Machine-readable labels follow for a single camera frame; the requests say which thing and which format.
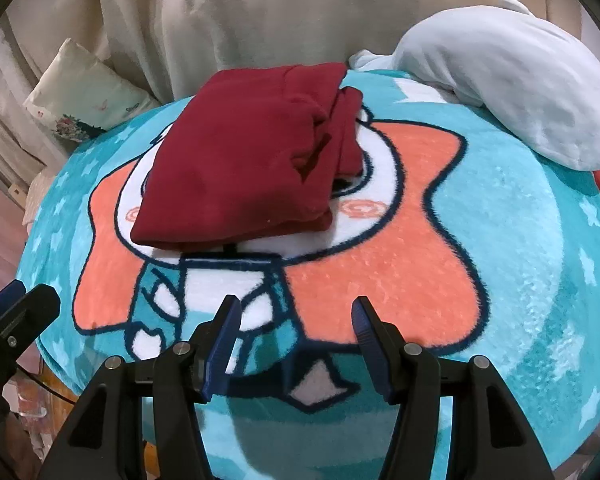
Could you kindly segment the dark red sweater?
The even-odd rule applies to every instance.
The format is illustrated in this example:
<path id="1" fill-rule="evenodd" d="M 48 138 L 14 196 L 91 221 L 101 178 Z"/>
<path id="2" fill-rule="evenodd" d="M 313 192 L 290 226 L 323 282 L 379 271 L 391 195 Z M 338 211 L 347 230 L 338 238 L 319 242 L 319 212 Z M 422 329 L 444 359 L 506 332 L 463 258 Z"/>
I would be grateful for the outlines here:
<path id="1" fill-rule="evenodd" d="M 132 241 L 199 250 L 327 230 L 332 186 L 363 170 L 362 93 L 346 75 L 342 63 L 214 74 L 159 144 Z"/>

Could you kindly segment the turquoise cartoon fleece blanket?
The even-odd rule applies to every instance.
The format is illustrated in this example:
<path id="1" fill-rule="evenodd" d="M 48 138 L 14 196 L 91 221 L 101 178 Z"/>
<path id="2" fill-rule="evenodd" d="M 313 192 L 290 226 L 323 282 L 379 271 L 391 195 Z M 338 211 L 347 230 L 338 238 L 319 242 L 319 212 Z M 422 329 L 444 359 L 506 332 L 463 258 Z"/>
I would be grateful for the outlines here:
<path id="1" fill-rule="evenodd" d="M 437 356 L 486 356 L 553 466 L 600 422 L 600 191 L 529 150 L 482 108 L 400 73 L 362 92 L 363 173 L 321 233 L 186 256 L 130 239 L 140 188 L 185 108 L 176 101 L 83 144 L 35 217 L 17 276 L 47 284 L 38 338 L 74 391 L 107 356 L 150 359 L 242 300 L 225 396 L 198 410 L 221 479 L 373 479 L 396 421 L 351 325 L 367 297 Z"/>

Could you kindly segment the floral white pillow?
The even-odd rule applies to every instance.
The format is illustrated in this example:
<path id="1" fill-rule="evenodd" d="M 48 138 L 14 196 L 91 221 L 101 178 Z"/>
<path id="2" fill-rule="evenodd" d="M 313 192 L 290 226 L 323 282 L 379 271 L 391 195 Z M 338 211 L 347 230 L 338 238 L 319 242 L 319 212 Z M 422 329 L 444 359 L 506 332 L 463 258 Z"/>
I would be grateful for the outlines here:
<path id="1" fill-rule="evenodd" d="M 56 136 L 82 143 L 159 103 L 68 38 L 23 106 Z"/>

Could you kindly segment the beige curtain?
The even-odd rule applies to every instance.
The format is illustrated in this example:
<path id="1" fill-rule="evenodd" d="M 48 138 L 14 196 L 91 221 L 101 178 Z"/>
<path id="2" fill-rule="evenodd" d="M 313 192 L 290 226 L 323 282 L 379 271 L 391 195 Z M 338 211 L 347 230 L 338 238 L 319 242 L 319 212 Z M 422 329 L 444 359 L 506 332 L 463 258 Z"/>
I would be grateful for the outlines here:
<path id="1" fill-rule="evenodd" d="M 578 0 L 519 0 L 573 35 Z M 413 24 L 456 6 L 498 0 L 12 0 L 0 16 L 0 171 L 27 183 L 61 167 L 55 140 L 23 101 L 72 39 L 167 103 L 224 68 L 342 61 L 392 50 Z"/>

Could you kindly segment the light blue plush pillow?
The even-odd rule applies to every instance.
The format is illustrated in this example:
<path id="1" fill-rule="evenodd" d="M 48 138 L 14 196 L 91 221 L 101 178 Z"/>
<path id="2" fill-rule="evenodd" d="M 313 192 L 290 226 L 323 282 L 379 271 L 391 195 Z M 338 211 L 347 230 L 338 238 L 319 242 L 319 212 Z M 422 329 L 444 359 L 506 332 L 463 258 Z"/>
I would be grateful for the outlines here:
<path id="1" fill-rule="evenodd" d="M 413 25 L 392 53 L 362 50 L 349 64 L 403 70 L 485 107 L 552 162 L 600 170 L 600 61 L 517 0 L 440 11 Z"/>

